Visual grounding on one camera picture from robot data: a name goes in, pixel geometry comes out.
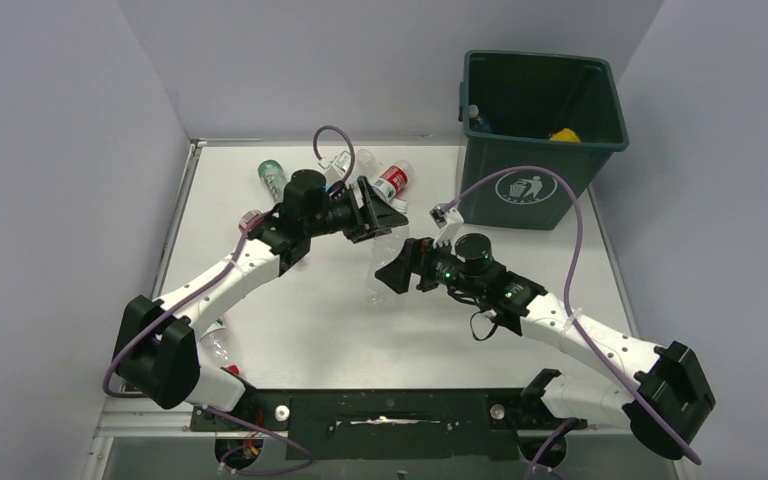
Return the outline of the blue label water bottle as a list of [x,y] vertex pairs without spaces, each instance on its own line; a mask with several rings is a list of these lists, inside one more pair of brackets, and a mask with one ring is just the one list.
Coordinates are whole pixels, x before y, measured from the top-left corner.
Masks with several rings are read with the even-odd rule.
[[472,131],[486,134],[491,134],[493,132],[489,120],[481,113],[477,105],[470,104],[467,108],[467,113],[469,126]]

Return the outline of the yellow label bottle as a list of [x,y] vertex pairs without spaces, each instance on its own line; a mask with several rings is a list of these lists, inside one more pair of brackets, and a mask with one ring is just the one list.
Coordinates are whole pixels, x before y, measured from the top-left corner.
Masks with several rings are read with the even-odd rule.
[[553,133],[549,139],[551,141],[556,142],[565,142],[565,143],[580,143],[581,138],[579,135],[573,131],[570,128],[563,128],[555,133]]

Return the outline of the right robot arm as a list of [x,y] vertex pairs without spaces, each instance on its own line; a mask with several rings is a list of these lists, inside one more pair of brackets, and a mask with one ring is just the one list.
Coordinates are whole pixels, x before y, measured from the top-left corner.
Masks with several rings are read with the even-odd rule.
[[411,286],[443,287],[453,298],[473,301],[498,327],[542,342],[606,378],[575,381],[559,371],[542,372],[522,400],[524,417],[545,427],[555,419],[606,423],[631,431],[652,452],[671,460],[699,460],[691,448],[716,400],[696,352],[617,331],[571,310],[542,285],[493,257],[483,234],[454,245],[409,238],[375,277],[397,294]]

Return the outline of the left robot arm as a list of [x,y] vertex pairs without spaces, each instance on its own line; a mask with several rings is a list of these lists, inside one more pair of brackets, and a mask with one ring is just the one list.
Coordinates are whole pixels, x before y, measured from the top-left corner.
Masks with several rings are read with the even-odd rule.
[[245,381],[213,364],[200,339],[210,325],[257,288],[306,256],[314,238],[341,233],[353,243],[407,225],[405,214],[373,193],[365,177],[330,193],[315,170],[293,173],[283,199],[253,219],[234,249],[178,289],[125,307],[108,371],[163,409],[182,403],[233,411]]

